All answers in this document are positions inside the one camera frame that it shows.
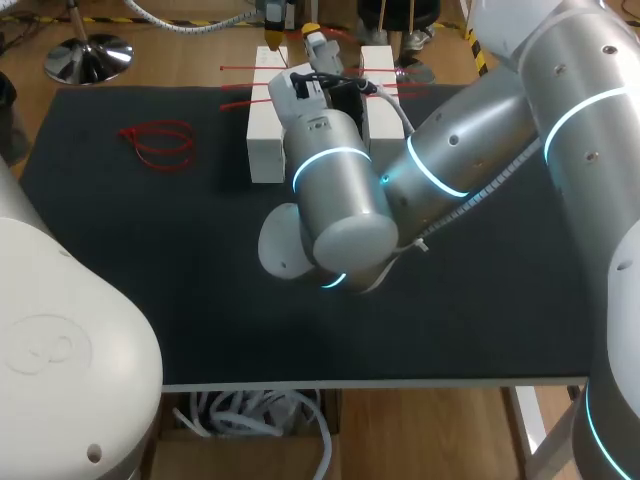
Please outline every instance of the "shoe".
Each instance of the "shoe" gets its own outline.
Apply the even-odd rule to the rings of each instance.
[[[387,31],[378,31],[377,28],[368,29],[365,27],[362,19],[358,19],[358,25],[356,27],[356,38],[362,45],[369,46],[382,46],[389,45],[389,39],[387,37]]]
[[[411,50],[417,52],[422,50],[426,43],[429,43],[436,30],[432,26],[425,28],[424,30],[414,30],[413,33],[408,33],[404,37],[403,46],[405,50]]]

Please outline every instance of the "white box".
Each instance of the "white box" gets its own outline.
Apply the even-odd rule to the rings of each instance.
[[[378,84],[395,84],[396,73],[393,64],[391,47],[362,47],[360,51],[360,68],[365,69],[363,76]],[[389,71],[370,71],[381,69]],[[385,87],[390,94],[398,93],[396,87]],[[384,99],[376,96],[367,97],[364,101],[364,125],[362,135],[373,167],[382,173],[397,155],[405,148],[402,120]]]
[[[287,48],[280,47],[282,57],[287,60]],[[285,67],[280,53],[272,52],[268,47],[258,47],[256,67]],[[267,84],[282,70],[255,70],[253,83]],[[271,98],[267,85],[254,85],[251,100]],[[252,103],[249,107],[247,125],[247,152],[253,183],[283,183],[284,154],[282,136],[284,134],[273,103]]]

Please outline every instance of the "white cable bundle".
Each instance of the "white cable bundle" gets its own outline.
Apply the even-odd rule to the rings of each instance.
[[[290,424],[295,416],[300,412],[302,405],[311,410],[312,416],[308,422],[313,419],[318,420],[322,442],[324,444],[324,452],[322,460],[316,470],[313,480],[322,480],[329,469],[331,462],[331,434],[327,421],[320,410],[320,392],[316,390],[316,402],[302,395],[295,390],[272,390],[272,391],[236,391],[222,392],[211,402],[208,412],[206,412],[208,393],[203,393],[198,402],[198,394],[191,393],[189,396],[189,415],[187,418],[177,408],[173,409],[175,417],[189,427],[194,433],[203,437],[238,437],[238,436],[257,436],[270,435],[281,437],[285,433],[285,427]],[[229,407],[222,409],[223,403],[229,401]],[[270,425],[265,421],[265,414],[272,411],[276,402],[283,399],[290,400],[290,409],[287,415],[274,419],[274,424]],[[215,428],[215,432],[210,432],[201,422],[201,417],[208,413],[209,422]]]
[[[0,0],[0,12],[2,10],[6,10],[7,8],[13,7],[20,0]]]
[[[0,0],[0,5],[2,5],[2,3],[6,3],[6,2],[17,2],[18,0]],[[134,12],[136,12],[138,15],[140,15],[142,18],[148,20],[149,22],[153,23],[154,25],[160,27],[160,28],[164,28],[165,30],[169,30],[171,32],[175,32],[175,33],[185,33],[187,35],[200,35],[203,33],[209,33],[209,32],[215,32],[216,30],[222,30],[224,28],[228,28],[231,27],[233,25],[235,25],[236,23],[240,23],[240,22],[244,22],[246,20],[249,20],[255,16],[257,16],[259,14],[258,10],[251,10],[249,12],[245,12],[242,13],[238,16],[235,16],[233,18],[230,18],[228,20],[224,20],[223,22],[219,22],[216,23],[215,25],[206,25],[204,27],[179,27],[177,25],[171,25],[170,23],[167,23],[163,20],[160,20],[157,17],[154,17],[153,15],[151,15],[149,12],[147,12],[145,9],[143,9],[140,5],[138,5],[136,2],[134,2],[134,0],[124,0],[124,3],[130,8],[132,9]]]
[[[536,150],[538,150],[540,148],[541,145],[542,144],[540,142],[540,139],[536,138],[536,140],[531,145],[529,145],[524,150],[524,152],[522,152],[513,162],[511,162],[511,164],[509,164],[509,166],[507,168],[505,168],[500,173],[500,175],[498,175],[493,180],[493,182],[491,182],[489,185],[487,185],[482,190],[480,190],[478,193],[476,193],[471,198],[471,200],[469,200],[468,202],[466,202],[463,205],[460,205],[453,212],[449,213],[448,215],[445,215],[440,220],[438,220],[437,222],[435,222],[431,226],[429,226],[429,228],[427,228],[424,231],[424,233],[421,235],[421,237],[422,238],[428,237],[432,233],[440,230],[445,225],[448,225],[449,223],[453,222],[456,218],[460,217],[461,215],[464,215],[469,210],[471,210],[473,207],[475,207],[480,202],[482,202],[482,200],[487,198],[489,195],[491,195],[493,192],[495,192],[504,182],[506,182],[507,179],[511,175],[513,175],[515,173],[515,171],[518,168],[520,168],[522,166],[522,164],[526,160],[528,160],[529,157],[531,157],[531,155],[533,155],[536,152]]]

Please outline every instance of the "wooden floor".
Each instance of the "wooden floor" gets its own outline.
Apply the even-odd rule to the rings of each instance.
[[[229,11],[224,10],[225,15],[238,13],[234,9],[246,9],[242,2],[238,6],[238,1],[228,1],[234,3]],[[336,4],[336,0],[327,3]],[[620,0],[610,3],[619,8]],[[629,3],[630,8],[640,13],[639,1]],[[88,8],[92,10],[85,10],[85,14],[125,14],[109,10],[110,6],[116,8],[113,5],[108,1],[90,3]],[[457,0],[443,2],[441,19],[462,21]],[[250,82],[250,72],[221,71],[220,66],[252,65],[255,46],[264,44],[262,31],[254,28],[189,37],[148,26],[94,24],[88,30],[121,35],[135,48],[130,70],[103,88]],[[10,38],[19,30],[11,28],[5,32]],[[60,88],[45,76],[42,61],[51,47],[70,37],[70,33],[68,25],[52,25],[19,49],[0,57],[0,70],[18,90],[18,108],[32,139]],[[355,63],[357,47],[344,43],[342,47],[345,63]],[[293,61],[302,61],[300,44],[292,43],[290,48]],[[466,84],[477,77],[469,45],[454,30],[439,29],[419,58],[434,70],[439,83]],[[21,165],[15,168],[16,175],[22,168]],[[550,429],[568,406],[566,390],[538,389],[538,395],[545,424]],[[499,389],[351,390],[344,392],[343,399],[340,450],[344,479],[493,480],[514,479],[518,475]],[[576,478],[570,471],[566,475],[565,480]]]

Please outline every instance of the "blue led ring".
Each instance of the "blue led ring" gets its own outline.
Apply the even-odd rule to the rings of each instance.
[[[589,97],[586,100],[583,100],[582,102],[577,104],[567,113],[565,113],[562,117],[560,117],[560,120],[556,122],[556,124],[553,126],[553,128],[549,132],[549,135],[547,136],[547,140],[544,142],[545,162],[547,162],[547,164],[549,163],[549,148],[551,147],[551,142],[557,135],[558,131],[562,128],[562,126],[565,123],[567,123],[567,121],[569,121],[569,119],[573,117],[576,113],[580,112],[581,110],[584,110],[589,105],[593,105],[594,103],[599,102],[600,100],[604,100],[605,98],[611,98],[611,97],[616,97],[618,95],[627,95],[627,94],[638,95],[638,93],[639,91],[637,88],[631,88],[631,87],[614,88],[612,90],[607,90],[606,92],[598,93],[597,95]]]
[[[305,168],[307,168],[309,165],[311,165],[316,160],[320,160],[321,158],[327,157],[329,155],[333,155],[334,153],[343,153],[343,152],[345,152],[345,153],[355,153],[357,155],[362,155],[367,160],[371,161],[371,158],[369,157],[369,155],[364,153],[362,150],[358,150],[357,148],[351,148],[351,147],[330,148],[330,149],[324,150],[324,151],[322,151],[320,153],[316,153],[314,156],[310,157],[302,165],[300,165],[300,168],[298,168],[298,170],[296,171],[295,175],[293,176],[293,182],[291,182],[291,184],[293,186],[293,193],[296,193],[296,182],[298,181],[298,177],[300,176],[300,174],[302,173],[302,171]]]
[[[458,197],[458,198],[464,198],[467,195],[469,195],[469,192],[459,192],[457,190],[454,190],[453,188],[451,188],[448,185],[445,185],[444,183],[442,183],[440,181],[440,179],[438,179],[438,177],[436,177],[433,173],[431,173],[429,171],[429,169],[427,167],[424,166],[424,163],[422,163],[420,161],[420,159],[418,158],[418,154],[416,153],[416,151],[413,148],[413,144],[411,143],[411,137],[409,137],[407,139],[407,148],[409,149],[409,154],[411,155],[411,158],[413,159],[413,161],[415,162],[416,166],[420,169],[420,171],[422,173],[425,174],[425,176],[431,180],[440,190],[447,192],[449,195],[453,195],[454,197]]]
[[[600,440],[600,437],[598,436],[598,432],[596,432],[596,427],[593,425],[593,420],[591,419],[591,409],[589,405],[589,383],[587,383],[587,391],[585,392],[584,396],[585,396],[585,402],[586,402],[585,408],[587,410],[587,420],[589,421],[589,427],[591,427],[591,433],[593,433],[593,437],[595,438],[596,443],[600,447],[602,454],[609,461],[609,463],[615,469],[615,471],[618,472],[622,478],[624,478],[624,480],[631,480],[631,477],[627,475],[624,472],[624,470],[622,470],[622,468],[620,468],[620,466],[615,462],[613,457],[609,454],[607,449],[604,447],[604,444]]]
[[[340,285],[344,279],[347,278],[347,274],[343,273],[342,275],[340,275],[338,278],[336,278],[333,282],[327,284],[327,285],[322,285],[322,288],[333,288],[333,287],[337,287],[338,285]]]

